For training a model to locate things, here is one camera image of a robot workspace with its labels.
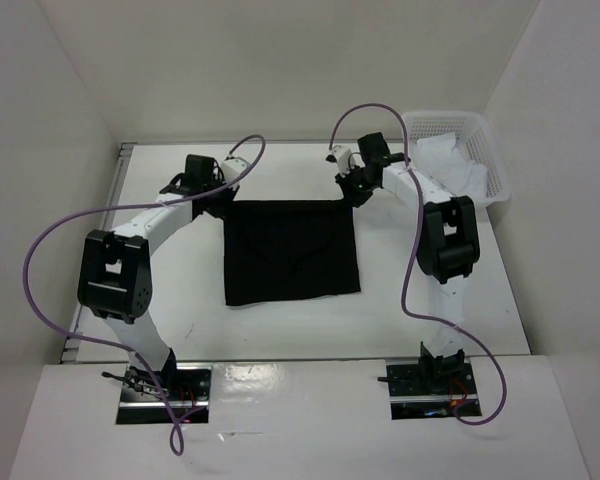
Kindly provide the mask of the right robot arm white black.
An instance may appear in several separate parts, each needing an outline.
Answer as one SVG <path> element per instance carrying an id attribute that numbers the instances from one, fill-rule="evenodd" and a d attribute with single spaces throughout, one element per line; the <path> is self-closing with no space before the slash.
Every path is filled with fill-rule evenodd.
<path id="1" fill-rule="evenodd" d="M 458 379 L 465 362 L 459 343 L 468 333 L 463 321 L 464 291 L 480 258 L 474 202 L 453 196 L 421 175 L 403 153 L 392 153 L 382 133 L 357 140 L 361 164 L 351 149 L 329 144 L 327 160 L 337 165 L 335 177 L 344 198 L 362 206 L 377 189 L 383 189 L 416 213 L 416 233 L 401 292 L 407 316 L 434 323 L 436 333 L 420 345 L 418 382 L 439 393 Z M 412 274 L 419 269 L 428 280 L 429 307 L 417 313 L 407 304 Z"/>

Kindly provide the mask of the black skirt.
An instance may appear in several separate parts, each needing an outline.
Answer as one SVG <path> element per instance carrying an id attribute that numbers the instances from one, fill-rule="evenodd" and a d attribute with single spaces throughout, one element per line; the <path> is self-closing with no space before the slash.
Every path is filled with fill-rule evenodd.
<path id="1" fill-rule="evenodd" d="M 230 307 L 361 291 L 353 207 L 344 199 L 237 201 L 223 233 Z"/>

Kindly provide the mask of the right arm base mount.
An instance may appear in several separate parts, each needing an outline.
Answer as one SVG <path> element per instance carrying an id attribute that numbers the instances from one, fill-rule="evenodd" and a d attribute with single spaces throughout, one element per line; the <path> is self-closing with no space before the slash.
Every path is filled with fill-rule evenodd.
<path id="1" fill-rule="evenodd" d="M 388 389 L 393 420 L 453 418 L 482 415 L 473 369 L 464 362 L 456 373 L 426 380 L 416 361 L 388 362 L 377 381 Z"/>

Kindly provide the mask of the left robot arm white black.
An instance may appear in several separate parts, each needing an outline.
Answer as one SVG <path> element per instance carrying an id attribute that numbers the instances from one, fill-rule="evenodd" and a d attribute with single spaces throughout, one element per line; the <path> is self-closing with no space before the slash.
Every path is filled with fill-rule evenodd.
<path id="1" fill-rule="evenodd" d="M 218 216 L 235 198 L 238 178 L 250 163 L 229 155 L 223 162 L 190 154 L 185 169 L 164 186 L 148 208 L 112 230 L 85 238 L 78 301 L 102 319 L 128 353 L 131 381 L 160 400 L 178 390 L 175 353 L 150 315 L 151 257 L 172 235 L 207 212 Z"/>

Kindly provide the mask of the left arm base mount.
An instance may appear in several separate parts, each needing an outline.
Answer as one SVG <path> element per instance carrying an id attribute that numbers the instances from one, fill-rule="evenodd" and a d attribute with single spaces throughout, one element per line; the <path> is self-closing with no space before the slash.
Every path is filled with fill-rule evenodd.
<path id="1" fill-rule="evenodd" d="M 138 372 L 127 368 L 122 375 L 102 372 L 101 376 L 121 386 L 116 423 L 118 425 L 169 424 L 171 419 L 159 390 Z M 206 424 L 212 368 L 204 364 L 182 364 L 174 384 L 162 387 L 175 417 L 183 424 Z"/>

